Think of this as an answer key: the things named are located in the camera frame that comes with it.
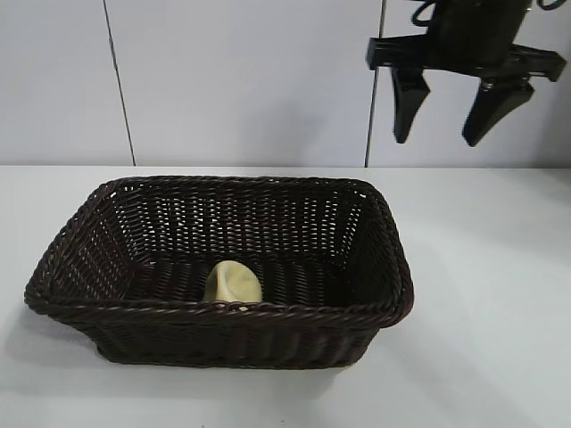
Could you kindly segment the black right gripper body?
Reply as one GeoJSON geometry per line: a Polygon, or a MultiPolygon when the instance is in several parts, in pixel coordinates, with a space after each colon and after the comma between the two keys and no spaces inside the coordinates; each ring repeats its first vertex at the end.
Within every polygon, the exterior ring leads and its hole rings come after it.
{"type": "Polygon", "coordinates": [[[533,4],[526,0],[422,1],[410,20],[426,32],[371,38],[368,67],[557,81],[567,65],[561,55],[514,43],[533,4]]]}

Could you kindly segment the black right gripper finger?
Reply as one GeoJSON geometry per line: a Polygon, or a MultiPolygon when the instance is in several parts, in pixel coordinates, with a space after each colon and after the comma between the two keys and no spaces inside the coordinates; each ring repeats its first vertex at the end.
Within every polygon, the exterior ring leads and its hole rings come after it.
{"type": "Polygon", "coordinates": [[[416,114],[430,94],[423,70],[391,70],[394,98],[393,134],[398,144],[404,144],[416,114]]]}
{"type": "Polygon", "coordinates": [[[478,145],[499,121],[529,102],[533,94],[528,78],[482,79],[462,130],[468,145],[478,145]]]}

